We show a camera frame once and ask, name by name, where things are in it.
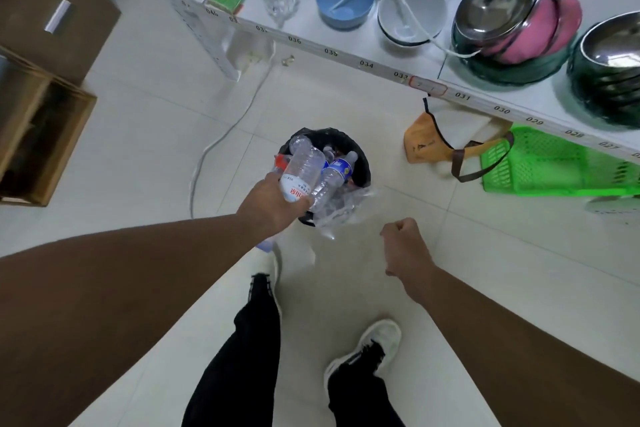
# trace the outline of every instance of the fist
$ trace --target fist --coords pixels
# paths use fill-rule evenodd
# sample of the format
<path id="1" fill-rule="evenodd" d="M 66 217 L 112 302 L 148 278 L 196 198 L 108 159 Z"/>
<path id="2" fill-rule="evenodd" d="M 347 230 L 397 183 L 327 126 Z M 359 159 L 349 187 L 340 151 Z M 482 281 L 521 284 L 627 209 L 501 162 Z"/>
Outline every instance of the fist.
<path id="1" fill-rule="evenodd" d="M 415 301 L 435 268 L 429 249 L 413 218 L 387 223 L 380 232 L 385 241 L 387 275 L 398 277 L 407 294 Z"/>
<path id="2" fill-rule="evenodd" d="M 253 186 L 236 212 L 260 231 L 262 239 L 286 229 L 296 218 L 303 216 L 312 204 L 308 196 L 303 196 L 294 203 L 286 201 L 279 181 L 278 174 L 269 172 Z"/>

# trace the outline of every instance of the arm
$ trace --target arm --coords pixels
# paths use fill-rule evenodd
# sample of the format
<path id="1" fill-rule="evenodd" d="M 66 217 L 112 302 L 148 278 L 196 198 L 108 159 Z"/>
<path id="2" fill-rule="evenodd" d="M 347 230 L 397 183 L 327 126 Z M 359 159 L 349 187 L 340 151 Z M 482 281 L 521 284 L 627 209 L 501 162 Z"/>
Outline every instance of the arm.
<path id="1" fill-rule="evenodd" d="M 0 425 L 66 427 L 260 241 L 308 209 L 268 174 L 236 214 L 0 260 Z"/>
<path id="2" fill-rule="evenodd" d="M 427 310 L 500 425 L 640 425 L 640 383 L 436 267 L 415 220 L 381 235 L 387 274 Z"/>

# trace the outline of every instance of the black trash bag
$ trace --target black trash bag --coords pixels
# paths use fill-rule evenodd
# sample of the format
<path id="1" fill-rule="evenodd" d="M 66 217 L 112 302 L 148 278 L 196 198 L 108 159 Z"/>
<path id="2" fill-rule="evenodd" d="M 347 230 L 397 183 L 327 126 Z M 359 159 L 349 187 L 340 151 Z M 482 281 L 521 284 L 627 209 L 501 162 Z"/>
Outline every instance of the black trash bag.
<path id="1" fill-rule="evenodd" d="M 336 130 L 334 128 L 321 128 L 320 130 L 311 130 L 310 128 L 302 128 L 294 133 L 291 138 L 280 147 L 281 154 L 291 154 L 289 149 L 289 142 L 293 137 L 297 135 L 306 135 L 311 140 L 314 147 L 322 150 L 325 146 L 330 145 L 334 151 L 342 155 L 347 155 L 350 151 L 355 151 L 358 154 L 358 160 L 353 165 L 353 174 L 351 180 L 358 187 L 367 187 L 371 185 L 371 171 L 369 170 L 369 161 L 367 156 L 355 140 L 351 139 L 346 133 Z M 314 227 L 313 219 L 314 214 L 307 211 L 307 214 L 298 218 L 300 223 L 304 223 L 310 227 Z"/>

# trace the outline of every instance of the green basket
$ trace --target green basket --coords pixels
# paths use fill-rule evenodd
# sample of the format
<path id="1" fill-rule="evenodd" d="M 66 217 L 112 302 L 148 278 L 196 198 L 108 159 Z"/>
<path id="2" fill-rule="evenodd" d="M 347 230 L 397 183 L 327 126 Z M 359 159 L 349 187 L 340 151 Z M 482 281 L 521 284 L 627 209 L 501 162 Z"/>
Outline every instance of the green basket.
<path id="1" fill-rule="evenodd" d="M 486 192 L 520 196 L 632 196 L 640 194 L 640 165 L 548 135 L 528 126 L 511 129 L 507 158 L 483 177 Z M 480 156 L 483 169 L 508 149 L 500 142 Z"/>

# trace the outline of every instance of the person's right arm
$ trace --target person's right arm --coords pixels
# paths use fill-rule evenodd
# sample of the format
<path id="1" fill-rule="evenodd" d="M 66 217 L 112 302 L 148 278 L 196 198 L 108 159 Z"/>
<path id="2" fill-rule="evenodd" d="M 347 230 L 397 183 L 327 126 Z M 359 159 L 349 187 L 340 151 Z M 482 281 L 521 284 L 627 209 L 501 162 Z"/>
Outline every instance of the person's right arm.
<path id="1" fill-rule="evenodd" d="M 640 426 L 640 383 L 437 267 L 412 218 L 381 235 L 387 274 L 427 310 L 502 427 Z"/>

